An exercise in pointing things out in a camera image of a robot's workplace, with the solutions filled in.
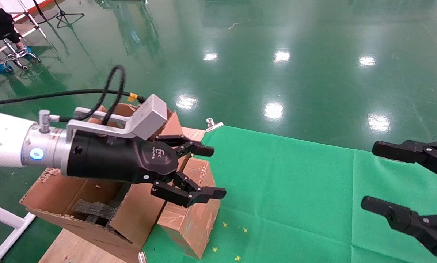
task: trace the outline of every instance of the white pole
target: white pole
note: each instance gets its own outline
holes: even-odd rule
[[[0,208],[0,222],[18,229],[24,225],[25,220],[3,208]]]
[[[31,213],[27,213],[25,218],[20,218],[7,210],[0,208],[0,222],[15,228],[0,246],[0,261],[34,219],[35,215],[32,215]]]
[[[145,253],[143,251],[137,254],[137,258],[139,260],[139,263],[147,263],[147,257],[145,256]]]

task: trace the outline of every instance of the blue led light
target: blue led light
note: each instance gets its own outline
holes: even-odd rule
[[[30,158],[32,158],[33,160],[41,160],[43,158],[43,155],[45,153],[43,153],[43,150],[40,148],[33,148],[30,151]]]

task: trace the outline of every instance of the robotic arm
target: robotic arm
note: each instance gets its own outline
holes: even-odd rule
[[[437,175],[437,141],[406,140],[402,144],[378,141],[373,145],[372,153],[391,160],[418,163]],[[410,208],[369,196],[363,198],[361,207],[384,216],[393,230],[416,238],[437,256],[437,215],[422,216]]]
[[[89,111],[76,108],[75,115]],[[104,116],[99,111],[92,115]],[[224,188],[199,187],[176,171],[181,156],[212,156],[213,148],[184,135],[147,140],[167,120],[167,105],[156,95],[148,97],[131,117],[110,116],[110,122],[124,128],[79,120],[70,120],[67,129],[51,127],[59,118],[48,110],[40,110],[38,123],[0,113],[0,167],[35,165],[59,168],[63,175],[80,178],[151,183],[152,195],[184,207],[222,199],[227,193]]]

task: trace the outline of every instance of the silver metal bracket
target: silver metal bracket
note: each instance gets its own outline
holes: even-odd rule
[[[76,108],[74,115],[80,116],[90,112],[88,108]],[[106,113],[96,111],[91,116],[92,118],[103,119]],[[147,140],[162,127],[167,121],[167,104],[155,94],[150,95],[142,105],[132,114],[131,117],[112,114],[110,122],[121,124],[123,128],[110,127],[96,123],[88,123],[85,121],[70,120],[67,125],[68,136],[70,142],[76,130],[85,132],[98,133],[108,136],[120,138],[140,137]]]

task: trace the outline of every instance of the yellow cable connector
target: yellow cable connector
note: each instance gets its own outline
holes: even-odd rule
[[[128,101],[133,102],[137,99],[138,95],[134,93],[129,93]]]

